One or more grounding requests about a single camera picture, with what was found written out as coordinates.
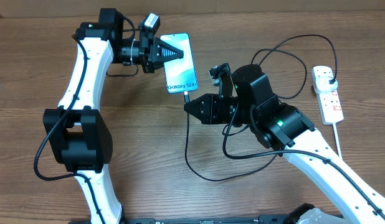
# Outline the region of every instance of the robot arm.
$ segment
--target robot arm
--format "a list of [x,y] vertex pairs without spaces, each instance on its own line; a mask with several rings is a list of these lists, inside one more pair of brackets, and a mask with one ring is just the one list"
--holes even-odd
[[[100,115],[100,98],[104,80],[111,63],[141,65],[145,73],[154,73],[164,62],[183,58],[183,51],[154,37],[160,20],[150,14],[140,23],[140,41],[122,39],[125,18],[116,9],[101,9],[98,22],[83,22],[76,30],[87,53],[87,67],[77,101],[68,112],[65,121],[49,137],[56,161],[64,164],[67,171],[86,176],[75,176],[78,180],[91,211],[91,223],[123,223],[123,209],[116,199],[108,170],[112,157],[112,137]],[[162,51],[175,54],[162,56]],[[77,59],[64,97],[57,109],[46,109],[43,115],[45,130],[49,133],[70,106],[75,90],[81,80],[85,57],[78,45]],[[81,126],[82,132],[68,129]]]
[[[385,198],[363,181],[327,144],[321,132],[307,130],[293,139],[295,145],[285,149],[312,152],[331,159],[385,214]],[[305,173],[331,200],[347,223],[385,223],[385,220],[334,167],[304,154],[284,154],[284,158]]]
[[[103,90],[105,74],[113,60],[113,50],[109,40],[99,37],[87,37],[80,41],[86,50],[88,62],[85,79],[79,92],[79,100],[74,104],[73,110],[82,110],[85,106],[100,111],[100,98]],[[78,45],[77,58],[74,72],[64,97],[58,107],[68,108],[83,70],[83,53]]]
[[[283,155],[288,162],[304,172],[346,218],[337,218],[335,221],[335,217],[328,216],[333,221],[326,223],[385,223],[385,198],[333,152],[319,130],[301,111],[279,102],[259,65],[245,65],[231,74],[225,63],[212,68],[209,74],[213,84],[220,86],[219,94],[202,95],[186,103],[184,110],[201,120],[202,124],[248,124],[258,142],[267,149],[271,147],[274,150],[233,156],[226,152],[224,143],[223,150],[228,158]],[[232,96],[233,88],[238,97]],[[330,162],[339,167],[339,170],[331,166]],[[313,218],[313,213],[309,209],[307,212],[298,216],[298,223],[312,223],[309,221]]]

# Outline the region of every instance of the smartphone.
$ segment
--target smartphone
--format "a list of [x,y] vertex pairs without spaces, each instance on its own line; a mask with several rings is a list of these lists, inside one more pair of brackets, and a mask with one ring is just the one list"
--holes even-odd
[[184,52],[183,58],[165,62],[163,65],[168,93],[197,90],[198,80],[188,34],[166,34],[161,36],[161,40]]

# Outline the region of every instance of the wooden table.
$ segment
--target wooden table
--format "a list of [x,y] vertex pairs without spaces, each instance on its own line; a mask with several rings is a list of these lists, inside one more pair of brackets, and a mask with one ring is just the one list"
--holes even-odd
[[[135,23],[143,16],[131,16]],[[74,179],[45,182],[32,168],[45,136],[42,115],[56,108],[75,63],[70,37],[83,21],[97,17],[0,19],[0,223],[66,223],[90,217]],[[338,55],[340,100],[345,120],[338,125],[346,163],[385,196],[385,11],[291,12],[170,15],[161,17],[157,36],[188,32],[198,91],[216,93],[207,71],[229,62],[235,70],[253,54],[300,34],[329,37]],[[326,41],[293,40],[282,49],[300,56],[310,70],[334,67]],[[112,72],[131,72],[113,65]],[[263,64],[274,92],[292,95],[303,81],[302,65],[274,53]],[[300,108],[335,148],[331,126],[321,123],[309,77],[302,93],[288,103]],[[165,89],[163,70],[105,81],[102,116],[113,137],[110,173],[127,217],[254,217],[289,213],[303,202],[339,213],[302,172],[284,158],[258,174],[213,183],[194,175],[184,161],[186,114],[183,97]],[[232,161],[222,154],[223,126],[205,126],[191,118],[189,159],[209,178],[241,174],[270,158]],[[259,152],[249,131],[228,142],[234,154]],[[40,158],[44,175],[64,174],[50,146]]]

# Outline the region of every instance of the power strip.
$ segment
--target power strip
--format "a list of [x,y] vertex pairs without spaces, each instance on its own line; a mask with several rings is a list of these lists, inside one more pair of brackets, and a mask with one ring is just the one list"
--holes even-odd
[[341,102],[336,90],[316,95],[323,124],[336,124],[343,120]]
[[336,124],[344,118],[341,101],[336,91],[338,84],[328,84],[328,81],[321,82],[322,80],[329,80],[333,77],[332,69],[327,66],[315,66],[313,70],[311,70],[311,77],[313,78],[313,87],[317,96],[321,120],[323,124],[332,124],[336,148],[339,156],[342,157],[338,132],[336,130]]

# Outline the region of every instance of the wood grain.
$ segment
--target wood grain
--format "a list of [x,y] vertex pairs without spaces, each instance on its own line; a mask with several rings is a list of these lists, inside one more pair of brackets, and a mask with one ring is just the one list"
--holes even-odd
[[[134,22],[143,16],[132,16]],[[55,108],[68,85],[76,47],[70,36],[96,17],[0,19],[0,223],[66,223],[90,213],[73,179],[44,182],[32,162],[45,136],[44,109]],[[158,36],[188,32],[199,90],[215,93],[209,68],[229,62],[231,69],[250,62],[262,48],[299,34],[330,38],[338,54],[340,100],[345,120],[338,125],[344,160],[385,196],[385,11],[275,12],[254,14],[168,15]],[[283,46],[308,69],[333,67],[329,45],[302,38]],[[112,72],[123,68],[112,67]],[[294,58],[274,53],[263,64],[274,92],[292,95],[303,81]],[[330,126],[321,124],[309,77],[290,104],[300,108],[335,145]],[[130,218],[254,217],[289,213],[303,202],[338,213],[298,169],[277,158],[261,173],[222,183],[196,177],[184,162],[186,114],[181,95],[169,95],[162,70],[132,78],[107,78],[102,116],[114,142],[110,164],[115,193]],[[189,159],[202,175],[222,178],[265,164],[270,158],[231,161],[222,155],[222,126],[191,119]],[[227,143],[232,153],[263,151],[253,134]],[[50,146],[39,168],[45,175],[65,172]]]
[[385,0],[0,0],[4,18],[98,16],[100,8],[124,15],[385,10]]

